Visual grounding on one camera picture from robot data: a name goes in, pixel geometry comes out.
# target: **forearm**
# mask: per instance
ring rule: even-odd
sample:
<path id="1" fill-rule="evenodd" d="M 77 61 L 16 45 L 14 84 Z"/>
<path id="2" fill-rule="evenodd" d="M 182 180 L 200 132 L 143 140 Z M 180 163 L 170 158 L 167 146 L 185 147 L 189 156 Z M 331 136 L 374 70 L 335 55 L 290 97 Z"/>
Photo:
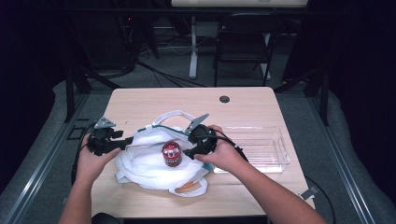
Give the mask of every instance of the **forearm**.
<path id="1" fill-rule="evenodd" d="M 247 187 L 275 223 L 325 223 L 309 204 L 247 162 L 241 162 L 231 173 Z"/>
<path id="2" fill-rule="evenodd" d="M 66 206 L 62 212 L 59 224 L 63 223 L 91 223 L 92 200 L 91 183 L 76 181 L 70 190 Z"/>

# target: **red can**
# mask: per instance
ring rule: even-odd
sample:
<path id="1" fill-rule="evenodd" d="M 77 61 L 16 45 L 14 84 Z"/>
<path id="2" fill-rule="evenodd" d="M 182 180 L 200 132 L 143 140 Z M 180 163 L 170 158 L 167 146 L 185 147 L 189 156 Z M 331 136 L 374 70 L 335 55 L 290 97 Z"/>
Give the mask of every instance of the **red can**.
<path id="1" fill-rule="evenodd" d="M 167 142 L 163 145 L 163 159 L 170 167 L 178 166 L 181 163 L 181 150 L 176 142 Z"/>

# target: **tabletop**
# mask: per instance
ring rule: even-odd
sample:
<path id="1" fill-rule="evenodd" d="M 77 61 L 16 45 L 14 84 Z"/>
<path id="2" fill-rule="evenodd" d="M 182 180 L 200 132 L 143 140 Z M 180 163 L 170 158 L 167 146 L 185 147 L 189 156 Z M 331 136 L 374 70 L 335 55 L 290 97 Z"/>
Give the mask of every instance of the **tabletop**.
<path id="1" fill-rule="evenodd" d="M 305 7 L 308 0 L 172 0 L 173 7 Z"/>
<path id="2" fill-rule="evenodd" d="M 228 103 L 220 101 L 229 98 Z M 104 116 L 131 136 L 161 114 L 182 110 L 195 117 L 208 113 L 205 125 L 217 124 L 227 134 L 237 130 L 248 135 L 251 130 L 278 128 L 289 153 L 290 164 L 281 173 L 267 174 L 294 193 L 308 189 L 290 135 L 272 89 L 257 88 L 160 88 L 117 89 L 108 102 Z M 173 118 L 164 125 L 187 128 L 186 119 Z M 117 183 L 118 171 L 113 161 L 95 181 L 92 188 L 92 214 L 108 213 L 114 217 L 234 217 L 265 215 L 241 182 L 230 174 L 209 173 L 207 192 L 193 198 L 182 198 L 166 190 L 142 189 L 134 183 Z"/>

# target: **hand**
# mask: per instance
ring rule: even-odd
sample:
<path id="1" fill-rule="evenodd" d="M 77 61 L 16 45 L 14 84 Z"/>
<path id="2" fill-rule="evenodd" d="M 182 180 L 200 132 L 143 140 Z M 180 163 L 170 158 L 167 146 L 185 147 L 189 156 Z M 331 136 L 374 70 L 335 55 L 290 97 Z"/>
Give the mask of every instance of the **hand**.
<path id="1" fill-rule="evenodd" d="M 76 182 L 81 180 L 92 184 L 102 173 L 105 165 L 120 153 L 120 149 L 116 148 L 106 155 L 96 156 L 87 147 L 88 137 L 88 134 L 84 136 L 82 141 L 84 148 L 79 152 Z"/>
<path id="2" fill-rule="evenodd" d="M 222 132 L 222 129 L 217 125 L 210 125 L 208 128 Z M 216 132 L 217 136 L 224 137 L 221 133 Z M 221 170 L 232 173 L 233 169 L 238 168 L 238 164 L 247 162 L 241 155 L 235 150 L 235 148 L 225 142 L 224 140 L 218 139 L 217 147 L 212 154 L 202 155 L 196 154 L 194 158 L 198 161 L 209 162 L 220 168 Z"/>

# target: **white cloth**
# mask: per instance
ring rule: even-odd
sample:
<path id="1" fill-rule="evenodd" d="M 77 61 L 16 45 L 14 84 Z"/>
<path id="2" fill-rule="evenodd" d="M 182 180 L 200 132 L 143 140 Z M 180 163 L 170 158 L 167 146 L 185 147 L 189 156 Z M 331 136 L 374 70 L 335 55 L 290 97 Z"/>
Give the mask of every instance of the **white cloth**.
<path id="1" fill-rule="evenodd" d="M 207 182 L 204 176 L 213 169 L 211 164 L 192 160 L 184 153 L 181 153 L 181 164 L 176 167 L 169 167 L 164 162 L 164 143 L 175 141 L 182 150 L 193 147 L 183 130 L 161 125 L 161 122 L 173 116 L 194 119 L 182 111 L 171 111 L 134 133 L 132 144 L 116 158 L 119 168 L 116 178 L 119 183 L 134 182 L 145 189 L 166 189 L 181 197 L 195 197 L 206 193 Z M 187 193 L 176 192 L 178 188 L 196 182 L 201 184 L 200 188 Z"/>

